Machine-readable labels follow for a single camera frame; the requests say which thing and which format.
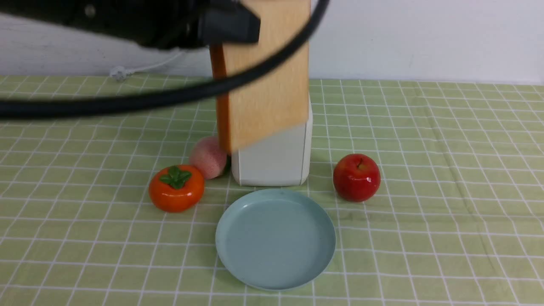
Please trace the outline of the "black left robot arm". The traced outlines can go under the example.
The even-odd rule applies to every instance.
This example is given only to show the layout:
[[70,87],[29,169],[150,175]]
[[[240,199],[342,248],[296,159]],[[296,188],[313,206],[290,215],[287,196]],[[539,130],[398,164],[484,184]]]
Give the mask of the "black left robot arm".
[[0,10],[155,50],[254,44],[261,27],[235,0],[2,0]]

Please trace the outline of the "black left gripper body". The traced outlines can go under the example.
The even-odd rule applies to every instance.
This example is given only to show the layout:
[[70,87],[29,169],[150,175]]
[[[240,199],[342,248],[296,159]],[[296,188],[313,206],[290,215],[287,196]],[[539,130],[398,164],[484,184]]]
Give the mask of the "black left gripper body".
[[261,19],[239,0],[129,0],[137,21],[149,22],[138,31],[138,44],[156,50],[194,50],[260,40]]

